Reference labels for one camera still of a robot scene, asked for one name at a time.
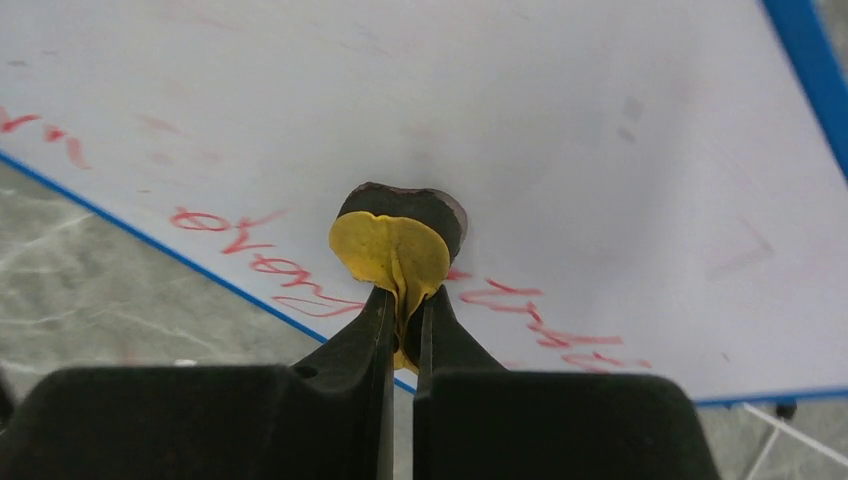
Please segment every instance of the yellow cloth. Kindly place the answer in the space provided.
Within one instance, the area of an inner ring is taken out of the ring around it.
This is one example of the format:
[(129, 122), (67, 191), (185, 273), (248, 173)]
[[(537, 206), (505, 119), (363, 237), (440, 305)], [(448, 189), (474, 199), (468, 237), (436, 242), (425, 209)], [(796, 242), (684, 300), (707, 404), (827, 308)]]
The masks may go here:
[[(406, 217), (346, 213), (330, 228), (330, 248), (353, 278), (392, 292), (400, 345), (409, 317), (425, 298), (436, 293), (450, 269), (450, 252), (442, 237)], [(418, 373), (402, 348), (395, 352), (394, 366)]]

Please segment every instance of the whiteboard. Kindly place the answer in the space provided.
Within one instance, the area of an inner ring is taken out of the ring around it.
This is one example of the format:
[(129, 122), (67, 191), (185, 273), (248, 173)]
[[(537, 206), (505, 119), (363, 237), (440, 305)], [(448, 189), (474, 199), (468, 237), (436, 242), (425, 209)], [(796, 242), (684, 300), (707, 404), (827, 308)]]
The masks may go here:
[(8, 162), (316, 338), (376, 181), (465, 207), (510, 368), (848, 392), (848, 192), (754, 1), (7, 0), (0, 52)]

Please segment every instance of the black and yellow eraser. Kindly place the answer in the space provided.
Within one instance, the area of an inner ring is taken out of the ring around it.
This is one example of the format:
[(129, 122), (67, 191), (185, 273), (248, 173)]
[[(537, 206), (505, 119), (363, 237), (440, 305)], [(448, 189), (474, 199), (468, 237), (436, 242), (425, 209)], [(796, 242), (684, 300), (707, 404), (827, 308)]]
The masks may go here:
[[(407, 320), (447, 277), (467, 226), (465, 210), (444, 192), (369, 182), (342, 204), (330, 248), (355, 279), (394, 294), (402, 344)], [(395, 366), (412, 365), (396, 355)]]

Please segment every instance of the gray marble floor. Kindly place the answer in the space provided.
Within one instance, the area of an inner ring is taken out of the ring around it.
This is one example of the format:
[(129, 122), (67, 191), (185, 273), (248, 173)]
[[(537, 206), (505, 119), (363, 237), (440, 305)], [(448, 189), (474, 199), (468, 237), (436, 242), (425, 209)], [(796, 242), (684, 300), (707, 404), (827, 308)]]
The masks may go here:
[[(848, 1), (821, 1), (848, 59)], [(0, 167), (0, 362), (24, 396), (74, 364), (293, 362), (317, 342), (16, 172)], [(412, 397), (395, 392), (396, 478), (411, 478)], [(727, 480), (744, 478), (769, 426), (701, 412)], [(848, 402), (802, 404), (793, 426), (848, 455)], [(757, 479), (845, 480), (845, 468), (781, 435)]]

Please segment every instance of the blue edge of whiteboard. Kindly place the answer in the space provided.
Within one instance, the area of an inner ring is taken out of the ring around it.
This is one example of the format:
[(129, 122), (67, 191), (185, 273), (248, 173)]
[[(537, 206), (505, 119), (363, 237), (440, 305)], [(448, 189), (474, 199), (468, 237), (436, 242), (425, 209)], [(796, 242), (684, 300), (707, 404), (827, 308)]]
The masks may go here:
[[(813, 0), (761, 1), (765, 11), (771, 18), (774, 30), (780, 38), (789, 60), (795, 68), (797, 78), (806, 92), (810, 105), (818, 117), (819, 124), (830, 144), (834, 157), (843, 175), (848, 177), (848, 88), (846, 88), (839, 61), (836, 59), (831, 44), (828, 41), (824, 26), (818, 16), (816, 7), (813, 5)], [(82, 196), (27, 167), (23, 162), (5, 155), (2, 151), (0, 151), (0, 160), (13, 169), (38, 181), (45, 187), (64, 195), (105, 220), (135, 235), (142, 241), (170, 255), (212, 281), (226, 287), (233, 293), (275, 317), (280, 318), (306, 335), (321, 343), (327, 341), (319, 333), (309, 329), (293, 318), (280, 313), (267, 303), (89, 202)], [(415, 393), (415, 388), (411, 385), (398, 379), (395, 379), (395, 383), (400, 388), (410, 393)], [(695, 403), (700, 407), (730, 407), (738, 403), (782, 403), (792, 402), (798, 399), (846, 396), (848, 396), (848, 385), (841, 388), (805, 390), (794, 393), (764, 392), (758, 395), (709, 398), (697, 400)]]

